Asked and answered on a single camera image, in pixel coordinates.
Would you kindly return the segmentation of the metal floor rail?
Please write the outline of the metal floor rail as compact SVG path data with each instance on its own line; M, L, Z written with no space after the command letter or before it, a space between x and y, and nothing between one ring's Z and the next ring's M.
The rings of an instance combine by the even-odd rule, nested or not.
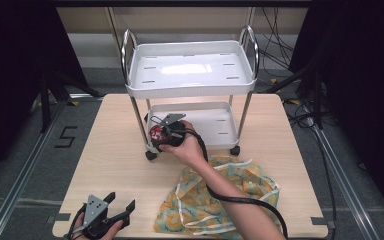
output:
M11 182L11 186L5 197L0 199L0 236L5 229L15 206L22 195L27 182L29 181L42 153L45 149L50 135L54 129L58 118L66 106L65 102L55 104L48 125L41 129L34 140L34 145L28 152L28 156L24 159L22 167L19 169L16 178Z
M339 127L312 127L364 240L384 240L384 197Z

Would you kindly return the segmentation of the lemon print bag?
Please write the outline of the lemon print bag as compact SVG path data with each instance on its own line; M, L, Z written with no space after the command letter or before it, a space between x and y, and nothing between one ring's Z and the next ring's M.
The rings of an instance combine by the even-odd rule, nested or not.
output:
M209 163L249 198L277 207L280 189L252 159L210 156ZM244 240L220 201L210 195L205 182L186 167L174 189L161 204L154 223L159 233L190 233L194 236Z

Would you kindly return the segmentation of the red-lidded brown candy jar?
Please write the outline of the red-lidded brown candy jar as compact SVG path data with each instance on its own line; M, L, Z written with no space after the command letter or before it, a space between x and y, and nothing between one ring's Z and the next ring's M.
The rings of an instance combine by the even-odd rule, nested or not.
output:
M163 132L163 127L160 125L154 125L150 130L149 130L149 136L150 140L153 143L160 143L165 139L165 135Z

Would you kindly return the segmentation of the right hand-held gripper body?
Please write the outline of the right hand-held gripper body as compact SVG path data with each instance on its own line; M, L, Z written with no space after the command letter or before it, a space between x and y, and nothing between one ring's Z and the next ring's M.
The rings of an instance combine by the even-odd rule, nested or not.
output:
M169 113L161 121L162 125L162 145L171 145L174 147L180 146L186 135L185 125L181 122L181 119L185 117L185 114Z

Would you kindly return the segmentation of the person's left hand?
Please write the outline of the person's left hand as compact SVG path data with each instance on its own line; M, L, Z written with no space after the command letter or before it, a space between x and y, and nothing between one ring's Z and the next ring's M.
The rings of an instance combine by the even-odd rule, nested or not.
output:
M122 229L123 221L117 221L101 238L90 239L86 237L83 233L78 232L74 233L70 240L113 240L117 233Z

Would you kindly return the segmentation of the black stand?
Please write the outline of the black stand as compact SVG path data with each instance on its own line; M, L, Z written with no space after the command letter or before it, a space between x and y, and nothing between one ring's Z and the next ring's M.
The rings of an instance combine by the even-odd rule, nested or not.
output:
M42 72L42 77L40 80L42 133L44 133L51 125L51 110L48 92L51 92L58 102L67 101L69 99L69 93L65 88L66 85L72 85L75 88L91 95L92 97L103 97L102 93L90 88L87 83L77 81L76 79L60 71L45 69Z
M314 108L310 116L318 128L323 128L321 121L321 63L322 61L320 59L313 57L305 67L293 73L282 82L264 90L264 93L275 93L289 86L294 81L300 80L300 84L296 90L297 95L302 98L312 94L314 97Z

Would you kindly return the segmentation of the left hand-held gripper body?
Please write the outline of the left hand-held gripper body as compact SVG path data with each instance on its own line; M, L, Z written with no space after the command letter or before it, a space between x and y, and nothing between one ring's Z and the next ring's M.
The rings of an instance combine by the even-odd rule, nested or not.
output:
M90 239L101 238L116 222L108 218L109 204L94 195L88 197L82 225L76 228L76 232L83 233Z

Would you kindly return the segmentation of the white two-tier cart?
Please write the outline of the white two-tier cart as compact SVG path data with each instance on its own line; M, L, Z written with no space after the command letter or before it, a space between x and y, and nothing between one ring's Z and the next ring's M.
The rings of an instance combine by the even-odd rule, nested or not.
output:
M150 140L155 125L169 113L185 114L202 136L208 150L228 149L240 153L239 141L259 69L259 45L253 29L245 26L240 38L226 41L137 44L126 30L121 46L121 67L132 106L144 99L167 98L164 104L147 105L147 114L136 116L147 152L153 160L159 153ZM244 94L241 121L235 120L232 101L202 100L202 97Z

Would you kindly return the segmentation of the person's right hand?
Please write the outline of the person's right hand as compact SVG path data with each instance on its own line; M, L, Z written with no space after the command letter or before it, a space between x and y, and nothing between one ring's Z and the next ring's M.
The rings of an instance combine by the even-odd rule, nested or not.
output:
M160 149L164 152L173 154L180 162L184 163L194 171L201 173L208 168L208 163L204 159L202 148L195 136L190 133L185 135L181 145L175 147L171 145L161 145Z

